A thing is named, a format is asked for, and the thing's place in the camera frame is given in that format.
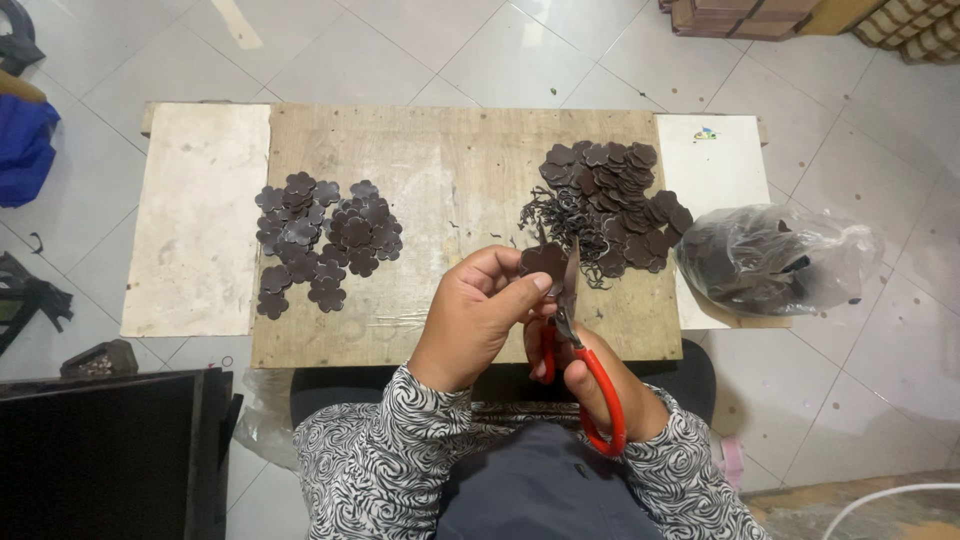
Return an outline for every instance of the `workbench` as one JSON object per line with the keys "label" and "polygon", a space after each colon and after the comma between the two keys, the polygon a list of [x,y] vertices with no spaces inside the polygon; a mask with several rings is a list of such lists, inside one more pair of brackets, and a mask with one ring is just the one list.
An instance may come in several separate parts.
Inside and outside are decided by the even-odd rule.
{"label": "workbench", "polygon": [[[754,116],[645,110],[151,104],[121,335],[252,334],[253,367],[399,364],[449,267],[493,243],[536,245],[518,215],[543,185],[537,167],[554,143],[654,145],[648,196],[673,190],[696,218],[769,203],[757,125]],[[704,128],[715,138],[695,137]],[[254,306],[260,272],[278,261],[259,253],[253,196],[301,170],[342,193],[371,180],[404,227],[404,249],[369,278],[348,275],[342,311],[321,312],[304,283],[270,320]],[[609,291],[580,291],[577,319],[625,359],[680,357],[680,329],[790,326],[714,306],[672,258],[658,274],[628,269]],[[496,361],[525,361],[519,329]]]}

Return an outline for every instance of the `zebra print shirt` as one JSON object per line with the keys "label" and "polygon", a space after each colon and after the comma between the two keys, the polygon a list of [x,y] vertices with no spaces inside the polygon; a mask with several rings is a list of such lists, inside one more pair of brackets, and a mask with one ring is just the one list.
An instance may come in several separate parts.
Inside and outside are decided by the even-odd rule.
{"label": "zebra print shirt", "polygon": [[[651,387],[670,411],[663,432],[627,445],[630,489],[667,539],[767,539],[710,460],[708,428]],[[484,404],[396,370],[380,404],[332,405],[294,431],[308,540],[433,534],[450,467],[532,420],[580,430],[577,404]]]}

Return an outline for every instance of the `stack of boxes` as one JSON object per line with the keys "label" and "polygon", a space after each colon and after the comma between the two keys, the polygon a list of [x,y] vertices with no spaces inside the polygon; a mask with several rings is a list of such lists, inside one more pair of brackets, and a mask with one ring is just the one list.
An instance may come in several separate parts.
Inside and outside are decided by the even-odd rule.
{"label": "stack of boxes", "polygon": [[819,0],[660,0],[677,36],[780,41]]}

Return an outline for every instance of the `white board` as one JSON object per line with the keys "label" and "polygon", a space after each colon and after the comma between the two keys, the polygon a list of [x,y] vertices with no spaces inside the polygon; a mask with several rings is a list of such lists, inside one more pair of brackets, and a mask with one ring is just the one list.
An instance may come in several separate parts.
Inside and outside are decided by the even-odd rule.
{"label": "white board", "polygon": [[121,335],[250,333],[269,149],[269,105],[156,106]]}
{"label": "white board", "polygon": [[[716,138],[695,138],[704,128]],[[694,219],[715,209],[770,204],[756,116],[658,114],[657,129],[666,188],[677,193]],[[791,317],[737,317],[693,289],[679,269],[676,272],[681,330],[793,324]]]}

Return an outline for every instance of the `black fabric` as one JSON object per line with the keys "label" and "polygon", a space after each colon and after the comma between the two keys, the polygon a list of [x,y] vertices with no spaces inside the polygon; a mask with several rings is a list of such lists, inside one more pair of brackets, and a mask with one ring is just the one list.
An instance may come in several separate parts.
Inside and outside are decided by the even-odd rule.
{"label": "black fabric", "polygon": [[[626,361],[640,380],[666,390],[680,406],[710,425],[716,403],[716,376],[707,352],[684,340],[681,360]],[[298,426],[314,412],[340,403],[379,403],[396,366],[300,368],[290,388],[290,416]],[[493,364],[473,385],[477,402],[573,403],[561,378],[546,386],[530,380],[522,364]]]}
{"label": "black fabric", "polygon": [[436,538],[663,540],[626,475],[561,426],[533,422],[454,464]]}

